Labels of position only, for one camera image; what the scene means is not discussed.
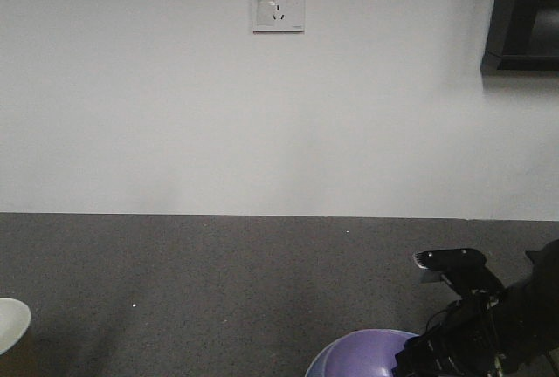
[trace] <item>wall socket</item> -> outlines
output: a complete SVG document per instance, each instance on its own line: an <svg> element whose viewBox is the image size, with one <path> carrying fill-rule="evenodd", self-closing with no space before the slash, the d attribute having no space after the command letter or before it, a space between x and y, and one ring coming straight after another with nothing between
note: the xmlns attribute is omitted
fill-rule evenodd
<svg viewBox="0 0 559 377"><path fill-rule="evenodd" d="M253 32L303 32L305 0L251 0Z"/></svg>

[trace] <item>black frame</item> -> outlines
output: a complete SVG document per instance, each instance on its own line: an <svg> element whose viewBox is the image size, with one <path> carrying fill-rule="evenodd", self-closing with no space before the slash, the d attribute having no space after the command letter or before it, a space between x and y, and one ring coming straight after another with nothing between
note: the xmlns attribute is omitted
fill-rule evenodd
<svg viewBox="0 0 559 377"><path fill-rule="evenodd" d="M495 0L482 65L559 71L559 0Z"/></svg>

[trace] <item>paper cup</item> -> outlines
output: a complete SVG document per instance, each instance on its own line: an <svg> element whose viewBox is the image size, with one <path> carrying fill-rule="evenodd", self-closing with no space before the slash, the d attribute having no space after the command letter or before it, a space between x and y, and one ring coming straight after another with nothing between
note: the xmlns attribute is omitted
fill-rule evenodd
<svg viewBox="0 0 559 377"><path fill-rule="evenodd" d="M0 375L38 377L29 324L31 311L21 301L0 298Z"/></svg>

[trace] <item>gray carpet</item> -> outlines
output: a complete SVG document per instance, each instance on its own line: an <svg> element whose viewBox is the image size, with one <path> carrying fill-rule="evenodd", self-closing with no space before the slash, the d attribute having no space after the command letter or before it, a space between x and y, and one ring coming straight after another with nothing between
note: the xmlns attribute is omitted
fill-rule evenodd
<svg viewBox="0 0 559 377"><path fill-rule="evenodd" d="M44 376L302 376L343 334L421 332L453 299L414 251L477 248L511 284L559 223L0 214L0 238Z"/></svg>

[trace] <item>black mechanical part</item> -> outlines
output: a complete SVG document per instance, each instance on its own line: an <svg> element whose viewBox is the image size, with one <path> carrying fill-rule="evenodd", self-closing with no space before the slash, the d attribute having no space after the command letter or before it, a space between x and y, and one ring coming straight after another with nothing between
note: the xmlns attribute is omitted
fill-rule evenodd
<svg viewBox="0 0 559 377"><path fill-rule="evenodd" d="M407 341L394 377L498 377L559 347L559 240L532 252L531 276L507 289L479 252L464 265L459 251L421 252L431 259L420 257L423 267L441 270L462 299L448 305L439 324Z"/></svg>

